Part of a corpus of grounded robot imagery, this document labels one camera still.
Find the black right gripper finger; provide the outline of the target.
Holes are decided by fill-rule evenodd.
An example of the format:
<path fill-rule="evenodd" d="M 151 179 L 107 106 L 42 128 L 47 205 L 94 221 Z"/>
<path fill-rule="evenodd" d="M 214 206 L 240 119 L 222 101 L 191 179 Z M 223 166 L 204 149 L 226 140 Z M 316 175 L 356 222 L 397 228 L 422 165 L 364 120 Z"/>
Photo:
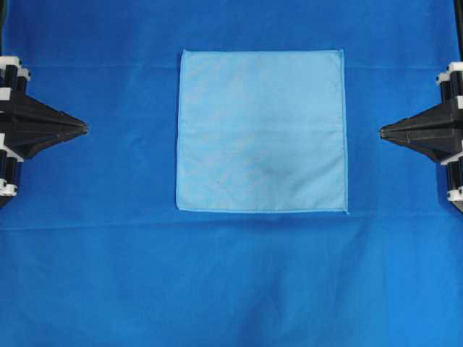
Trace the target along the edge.
<path fill-rule="evenodd" d="M 456 140 L 450 137 L 407 140 L 405 138 L 381 135 L 381 139 L 423 154 L 435 163 L 441 163 L 445 159 L 456 155 Z"/>
<path fill-rule="evenodd" d="M 450 129 L 456 126 L 456 101 L 445 101 L 415 116 L 386 125 L 379 130 L 381 138 L 393 133 L 419 130 Z"/>

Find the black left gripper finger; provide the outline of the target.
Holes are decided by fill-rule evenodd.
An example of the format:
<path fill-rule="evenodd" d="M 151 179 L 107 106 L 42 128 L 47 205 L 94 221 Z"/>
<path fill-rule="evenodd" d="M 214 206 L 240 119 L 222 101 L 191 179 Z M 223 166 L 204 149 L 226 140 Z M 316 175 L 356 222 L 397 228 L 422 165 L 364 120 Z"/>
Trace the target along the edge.
<path fill-rule="evenodd" d="M 55 129 L 13 132 L 13 151 L 23 159 L 31 159 L 40 151 L 88 133 L 87 127 L 57 127 Z"/>
<path fill-rule="evenodd" d="M 21 93 L 13 94 L 13 113 L 21 119 L 86 128 L 83 121 Z"/>

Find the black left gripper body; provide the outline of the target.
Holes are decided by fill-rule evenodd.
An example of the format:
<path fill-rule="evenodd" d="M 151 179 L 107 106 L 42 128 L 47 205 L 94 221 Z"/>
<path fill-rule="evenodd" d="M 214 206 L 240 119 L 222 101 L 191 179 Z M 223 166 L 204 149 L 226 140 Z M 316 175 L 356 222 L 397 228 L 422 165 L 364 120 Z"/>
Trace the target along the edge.
<path fill-rule="evenodd" d="M 18 56 L 1 57 L 1 196 L 16 197 L 22 164 L 30 160 L 25 135 L 20 134 L 19 102 L 27 95 L 30 71 Z"/>

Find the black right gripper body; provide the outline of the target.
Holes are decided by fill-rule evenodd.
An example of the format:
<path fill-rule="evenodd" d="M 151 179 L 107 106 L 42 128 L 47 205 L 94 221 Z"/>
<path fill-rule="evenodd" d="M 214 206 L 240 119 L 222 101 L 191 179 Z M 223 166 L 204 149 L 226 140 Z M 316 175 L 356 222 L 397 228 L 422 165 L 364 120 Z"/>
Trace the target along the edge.
<path fill-rule="evenodd" d="M 441 105 L 447 106 L 446 116 L 450 123 L 449 150 L 445 150 L 441 166 L 446 170 L 446 199 L 449 202 L 462 201 L 462 62 L 451 62 L 446 71 L 436 78 L 441 92 Z"/>

